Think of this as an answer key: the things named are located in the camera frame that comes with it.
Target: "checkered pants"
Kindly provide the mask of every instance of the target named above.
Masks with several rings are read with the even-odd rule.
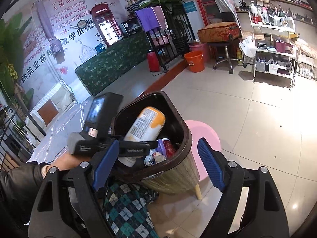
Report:
[[[146,206],[157,196],[138,184],[115,181],[108,186],[103,212],[117,238],[159,238]]]

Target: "orange suitcase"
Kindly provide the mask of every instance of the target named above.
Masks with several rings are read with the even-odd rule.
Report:
[[[202,43],[228,42],[242,37],[241,31],[235,22],[219,22],[210,24],[198,31]]]

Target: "white utility cart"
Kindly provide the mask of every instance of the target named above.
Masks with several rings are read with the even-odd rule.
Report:
[[[253,66],[254,66],[253,82],[255,81],[256,72],[264,72],[264,73],[268,73],[268,74],[273,74],[273,75],[277,75],[277,76],[291,79],[290,86],[289,86],[289,90],[291,91],[291,88],[293,87],[293,83],[295,83],[295,81],[294,81],[295,61],[297,61],[299,54],[300,54],[300,51],[297,49],[294,42],[292,42],[290,40],[290,34],[296,34],[295,24],[294,24],[293,18],[287,17],[288,25],[292,24],[292,28],[290,28],[290,27],[277,27],[277,26],[253,23],[251,20],[250,12],[249,12],[249,18],[250,18],[251,26],[253,28],[253,42],[254,42],[255,46],[257,47],[256,48],[257,54],[258,54],[258,52],[261,52],[261,53],[283,55],[285,57],[288,57],[289,62],[290,62],[289,67],[287,69],[278,69],[277,72],[274,72],[274,73],[267,71],[267,70],[259,70],[256,67],[256,64],[257,64],[256,63],[257,54],[256,54],[256,57],[255,57],[254,63],[253,63]],[[271,35],[287,38],[288,42],[291,45],[293,45],[293,48],[290,48],[285,53],[272,51],[272,50],[268,50],[268,49],[259,49],[257,46],[258,40],[255,39],[255,35],[264,35],[264,34],[271,34]]]

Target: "white couch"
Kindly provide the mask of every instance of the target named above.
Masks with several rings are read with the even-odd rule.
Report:
[[[58,114],[53,118],[53,120],[46,126],[44,120],[41,118],[39,113],[37,112],[48,100],[51,100],[55,105]],[[38,102],[38,104],[32,109],[30,115],[34,118],[34,120],[39,124],[39,126],[47,132],[53,124],[65,113],[67,112],[73,105],[75,104],[74,99],[71,97],[69,91],[65,88],[62,81],[57,82],[51,89],[48,91],[45,96]],[[39,140],[42,140],[44,135],[35,127],[33,122],[27,117],[25,120],[25,125],[29,128],[29,130],[38,137]],[[30,131],[24,127],[24,129],[28,133],[29,141],[32,142],[33,145],[37,146],[39,141],[37,141],[34,136],[30,133]]]

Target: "blue sign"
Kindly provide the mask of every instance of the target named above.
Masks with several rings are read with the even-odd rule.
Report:
[[[184,3],[183,6],[186,13],[197,11],[194,1]]]

